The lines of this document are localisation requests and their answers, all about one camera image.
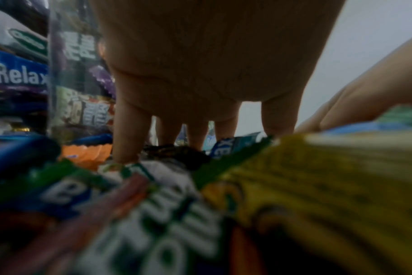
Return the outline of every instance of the white background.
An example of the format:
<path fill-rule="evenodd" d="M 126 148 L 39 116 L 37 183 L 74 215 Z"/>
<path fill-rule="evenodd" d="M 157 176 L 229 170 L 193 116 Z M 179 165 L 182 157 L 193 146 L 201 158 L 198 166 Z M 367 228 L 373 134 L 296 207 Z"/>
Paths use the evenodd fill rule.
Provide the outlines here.
<path fill-rule="evenodd" d="M 347 0 L 302 98 L 298 123 L 412 37 L 412 0 Z M 236 136 L 262 131 L 260 103 L 245 102 Z"/>

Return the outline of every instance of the human hand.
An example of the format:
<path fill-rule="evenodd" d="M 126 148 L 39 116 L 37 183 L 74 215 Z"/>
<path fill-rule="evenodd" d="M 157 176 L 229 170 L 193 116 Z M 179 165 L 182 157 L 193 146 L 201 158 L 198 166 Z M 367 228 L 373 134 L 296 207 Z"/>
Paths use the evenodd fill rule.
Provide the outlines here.
<path fill-rule="evenodd" d="M 397 104 L 412 104 L 412 39 L 345 86 L 295 132 L 370 121 Z"/>
<path fill-rule="evenodd" d="M 235 134 L 243 101 L 262 102 L 267 134 L 290 133 L 345 0 L 92 0 L 117 86 L 114 159 L 135 161 L 158 117 L 160 145 L 182 123 L 200 149 Z"/>

